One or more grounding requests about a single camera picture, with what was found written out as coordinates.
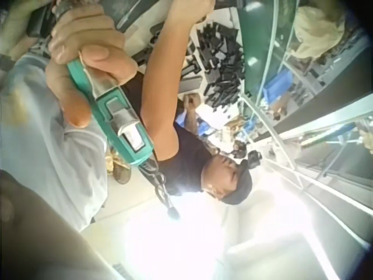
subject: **sleeve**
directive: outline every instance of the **sleeve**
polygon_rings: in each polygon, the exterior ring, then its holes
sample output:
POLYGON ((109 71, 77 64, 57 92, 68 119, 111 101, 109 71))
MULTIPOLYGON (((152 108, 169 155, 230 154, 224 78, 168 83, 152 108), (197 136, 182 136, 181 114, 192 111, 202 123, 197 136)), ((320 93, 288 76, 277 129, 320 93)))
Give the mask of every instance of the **sleeve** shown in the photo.
POLYGON ((106 138, 94 119, 84 129, 65 124, 59 148, 59 161, 72 174, 65 190, 83 218, 83 229, 107 198, 106 138))

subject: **person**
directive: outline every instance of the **person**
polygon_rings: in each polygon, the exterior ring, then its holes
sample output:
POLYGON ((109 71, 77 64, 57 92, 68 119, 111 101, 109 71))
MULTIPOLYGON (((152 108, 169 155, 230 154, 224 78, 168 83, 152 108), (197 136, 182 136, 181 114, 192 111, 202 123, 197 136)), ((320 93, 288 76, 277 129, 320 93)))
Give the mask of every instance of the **person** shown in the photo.
MULTIPOLYGON (((205 191, 226 204, 236 205, 252 188, 247 161, 238 165, 229 157, 212 156, 200 139, 174 122, 190 32, 214 5, 214 0, 174 0, 147 63, 140 108, 131 99, 132 94, 128 98, 153 140, 169 194, 205 191)), ((193 110, 186 115, 186 121, 195 122, 193 110)))
MULTIPOLYGON (((27 22, 42 2, 16 1, 2 27, 1 42, 9 29, 16 30, 12 22, 25 32, 27 25, 19 21, 27 22)), ((107 198, 107 140, 66 64, 80 51, 87 65, 109 72, 119 84, 133 78, 137 64, 122 49, 125 38, 100 5, 70 10, 51 35, 51 56, 44 48, 42 54, 28 52, 1 85, 0 167, 81 231, 107 198)))

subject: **finger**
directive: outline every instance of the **finger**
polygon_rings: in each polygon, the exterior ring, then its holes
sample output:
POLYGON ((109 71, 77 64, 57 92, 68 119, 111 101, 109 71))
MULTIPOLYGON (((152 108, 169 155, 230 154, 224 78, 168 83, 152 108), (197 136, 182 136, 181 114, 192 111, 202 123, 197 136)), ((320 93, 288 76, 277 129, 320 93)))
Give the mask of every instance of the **finger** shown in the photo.
POLYGON ((50 51, 53 50, 55 46, 61 44, 74 33, 100 29, 114 29, 114 21, 105 15, 74 20, 73 22, 63 25, 59 29, 54 29, 53 39, 49 43, 48 48, 50 51))
POLYGON ((74 127, 86 127, 91 118, 90 106, 75 88, 67 67, 51 60, 45 74, 47 85, 59 100, 66 121, 74 127))
POLYGON ((66 64, 78 57, 79 50, 86 45, 124 47, 124 35, 116 30, 86 30, 74 33, 51 51, 58 64, 66 64))
POLYGON ((58 19, 56 25, 54 26, 51 35, 54 36, 54 34, 62 28, 62 26, 66 25, 69 22, 72 22, 76 19, 91 17, 91 16, 97 16, 97 15, 103 15, 104 14, 104 8, 101 5, 85 5, 81 6, 72 10, 67 11, 65 14, 61 16, 60 19, 58 19))
POLYGON ((120 85, 131 80, 138 70, 136 61, 116 47, 87 45, 82 48, 82 58, 88 66, 110 73, 120 85))

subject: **baseball cap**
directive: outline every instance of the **baseball cap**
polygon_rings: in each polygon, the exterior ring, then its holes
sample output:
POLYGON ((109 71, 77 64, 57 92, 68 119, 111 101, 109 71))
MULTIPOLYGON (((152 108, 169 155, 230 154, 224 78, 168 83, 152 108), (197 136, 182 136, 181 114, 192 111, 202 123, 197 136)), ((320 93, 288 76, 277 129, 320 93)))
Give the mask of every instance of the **baseball cap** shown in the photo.
POLYGON ((252 179, 249 171, 249 162, 244 159, 238 167, 239 178, 235 191, 221 199, 225 204, 238 205, 243 202, 252 189, 252 179))

